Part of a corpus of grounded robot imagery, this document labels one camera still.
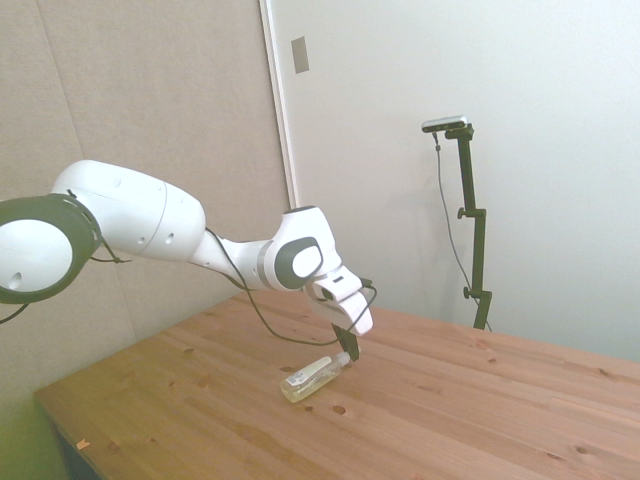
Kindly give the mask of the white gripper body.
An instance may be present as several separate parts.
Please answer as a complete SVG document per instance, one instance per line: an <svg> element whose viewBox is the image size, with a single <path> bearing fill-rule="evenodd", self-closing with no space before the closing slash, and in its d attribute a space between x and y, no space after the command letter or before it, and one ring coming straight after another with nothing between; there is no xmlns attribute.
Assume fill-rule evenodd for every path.
<svg viewBox="0 0 640 480"><path fill-rule="evenodd" d="M310 298L309 303L314 313L356 336L362 336L373 328L367 298L360 292L339 302Z"/></svg>

